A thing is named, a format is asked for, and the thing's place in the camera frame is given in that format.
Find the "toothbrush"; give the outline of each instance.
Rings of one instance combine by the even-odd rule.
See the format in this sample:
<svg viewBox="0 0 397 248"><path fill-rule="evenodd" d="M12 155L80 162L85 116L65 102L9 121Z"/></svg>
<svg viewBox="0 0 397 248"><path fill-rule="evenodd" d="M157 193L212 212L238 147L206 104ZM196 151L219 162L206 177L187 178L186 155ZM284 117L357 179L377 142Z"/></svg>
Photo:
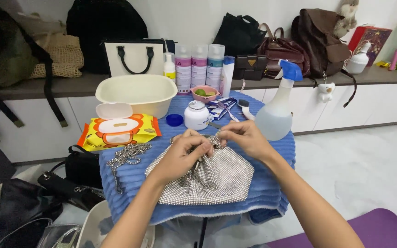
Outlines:
<svg viewBox="0 0 397 248"><path fill-rule="evenodd" d="M243 115L246 117L246 119L255 121L255 116L249 111L248 101L240 99L238 100L237 104L241 107L241 111L243 112Z"/></svg>
<svg viewBox="0 0 397 248"><path fill-rule="evenodd" d="M228 111L229 116L231 117L231 119L233 119L233 120L236 121L236 122L239 122L239 120L237 119L237 117L235 117L233 114L231 114L231 111L229 111L229 109L228 109L221 101L219 101L219 102L217 103L217 105L218 105L219 108L222 108L222 109L225 109L226 111Z"/></svg>

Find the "purple yoga mat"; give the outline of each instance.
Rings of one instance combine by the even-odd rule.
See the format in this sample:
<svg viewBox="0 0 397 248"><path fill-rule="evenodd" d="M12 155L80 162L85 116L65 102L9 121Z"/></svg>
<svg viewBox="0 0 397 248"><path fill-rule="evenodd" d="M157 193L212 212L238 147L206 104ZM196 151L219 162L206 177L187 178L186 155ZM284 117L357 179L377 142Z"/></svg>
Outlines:
<svg viewBox="0 0 397 248"><path fill-rule="evenodd" d="M392 211L378 208L348 223L366 248L397 248L397 216ZM276 240L267 245L271 248L313 247L306 234Z"/></svg>

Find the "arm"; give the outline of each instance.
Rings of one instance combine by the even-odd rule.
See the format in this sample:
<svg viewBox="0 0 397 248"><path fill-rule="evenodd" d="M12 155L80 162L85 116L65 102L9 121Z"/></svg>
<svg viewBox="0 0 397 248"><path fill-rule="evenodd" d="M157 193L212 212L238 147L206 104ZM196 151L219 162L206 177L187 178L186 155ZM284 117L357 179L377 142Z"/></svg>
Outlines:
<svg viewBox="0 0 397 248"><path fill-rule="evenodd" d="M189 155L186 152L198 146ZM119 221L102 242L101 248L140 248L154 208L165 186L184 176L197 159L211 156L213 147L199 133L187 130L173 139L173 144L162 160L148 175L135 198L126 208Z"/></svg>
<svg viewBox="0 0 397 248"><path fill-rule="evenodd" d="M222 130L222 139L235 141L273 172L314 247L364 247L347 221L273 149L253 121L230 123Z"/></svg>

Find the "white tote bag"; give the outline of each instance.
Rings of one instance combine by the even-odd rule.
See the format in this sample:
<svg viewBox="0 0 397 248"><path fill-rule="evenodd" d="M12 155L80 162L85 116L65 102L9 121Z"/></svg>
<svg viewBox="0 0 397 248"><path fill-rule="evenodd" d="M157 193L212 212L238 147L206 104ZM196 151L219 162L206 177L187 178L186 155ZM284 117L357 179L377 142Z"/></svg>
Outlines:
<svg viewBox="0 0 397 248"><path fill-rule="evenodd" d="M105 42L112 77L132 74L163 75L163 39Z"/></svg>

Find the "stuffed toy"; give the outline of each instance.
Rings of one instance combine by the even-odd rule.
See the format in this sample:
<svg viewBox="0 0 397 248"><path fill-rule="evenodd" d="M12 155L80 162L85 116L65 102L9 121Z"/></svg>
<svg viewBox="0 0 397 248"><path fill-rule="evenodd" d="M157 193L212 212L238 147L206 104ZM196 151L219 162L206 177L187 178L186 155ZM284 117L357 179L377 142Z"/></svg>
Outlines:
<svg viewBox="0 0 397 248"><path fill-rule="evenodd" d="M333 100L332 93L335 90L335 84L331 83L320 83L318 84L318 89L320 91L318 97L323 103L327 103Z"/></svg>
<svg viewBox="0 0 397 248"><path fill-rule="evenodd" d="M338 20L334 28L334 34L338 38L344 37L350 29L356 27L357 22L355 14L358 10L359 3L360 0L343 0L338 14L344 16L344 18Z"/></svg>

